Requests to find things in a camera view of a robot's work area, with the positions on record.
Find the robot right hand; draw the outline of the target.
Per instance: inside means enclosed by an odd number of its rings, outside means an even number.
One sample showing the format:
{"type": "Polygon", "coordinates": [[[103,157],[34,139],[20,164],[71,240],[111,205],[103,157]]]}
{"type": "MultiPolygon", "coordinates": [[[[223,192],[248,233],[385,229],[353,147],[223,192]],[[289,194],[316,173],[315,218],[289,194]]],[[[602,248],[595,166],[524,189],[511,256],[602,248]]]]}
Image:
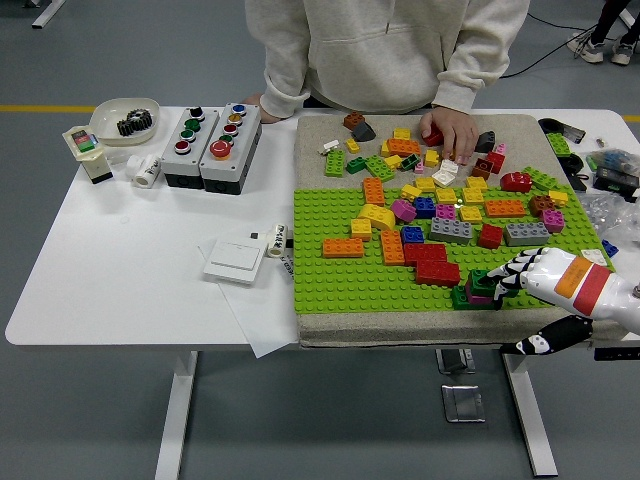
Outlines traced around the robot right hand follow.
{"type": "Polygon", "coordinates": [[[496,281],[496,309],[508,293],[525,290],[569,313],[527,338],[502,346],[503,353],[548,355],[564,350],[590,338],[595,320],[612,320],[634,334],[639,332],[639,287],[582,256],[551,247],[524,250],[486,276],[496,281]]]}

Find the person's right hand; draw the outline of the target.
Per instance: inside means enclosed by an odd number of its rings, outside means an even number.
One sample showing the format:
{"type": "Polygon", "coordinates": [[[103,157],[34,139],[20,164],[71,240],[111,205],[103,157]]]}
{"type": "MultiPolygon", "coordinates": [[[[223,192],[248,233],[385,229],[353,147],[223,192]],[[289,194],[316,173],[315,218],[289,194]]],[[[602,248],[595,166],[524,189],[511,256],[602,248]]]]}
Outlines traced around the person's right hand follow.
{"type": "Polygon", "coordinates": [[[254,105],[259,108],[261,122],[263,124],[274,124],[281,121],[281,118],[273,116],[269,114],[262,106],[261,106],[261,97],[260,93],[253,94],[243,100],[244,104],[254,105]]]}

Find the person's left hand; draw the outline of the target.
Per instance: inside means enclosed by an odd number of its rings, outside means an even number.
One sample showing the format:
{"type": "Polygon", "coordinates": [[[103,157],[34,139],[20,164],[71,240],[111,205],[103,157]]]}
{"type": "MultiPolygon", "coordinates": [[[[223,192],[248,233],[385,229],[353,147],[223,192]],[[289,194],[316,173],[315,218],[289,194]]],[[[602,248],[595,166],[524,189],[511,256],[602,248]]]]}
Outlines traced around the person's left hand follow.
{"type": "Polygon", "coordinates": [[[474,118],[464,112],[435,106],[420,119],[419,130],[423,140],[431,135],[433,126],[443,135],[442,158],[466,165],[479,138],[474,118]]]}

